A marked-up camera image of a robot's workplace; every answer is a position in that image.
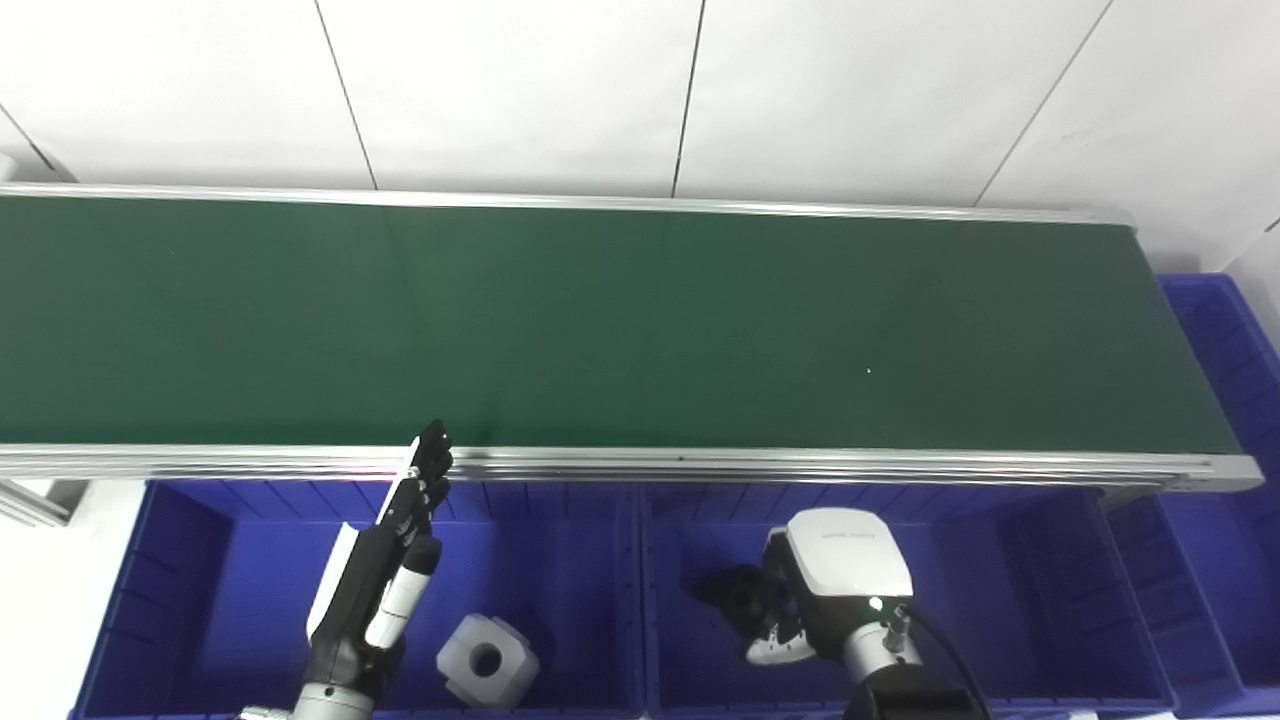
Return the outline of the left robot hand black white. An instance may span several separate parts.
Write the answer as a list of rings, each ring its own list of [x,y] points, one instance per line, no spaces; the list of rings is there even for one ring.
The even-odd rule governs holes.
[[[442,420],[415,438],[374,524],[358,530],[317,628],[305,685],[378,702],[404,657],[404,629],[442,556],[433,516],[447,498],[452,439]]]

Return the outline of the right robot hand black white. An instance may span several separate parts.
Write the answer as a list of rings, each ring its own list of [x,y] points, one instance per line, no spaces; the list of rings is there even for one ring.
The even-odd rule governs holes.
[[[887,523],[860,509],[808,509],[768,534],[756,568],[745,659],[823,659],[859,683],[919,665],[910,637],[913,577]]]

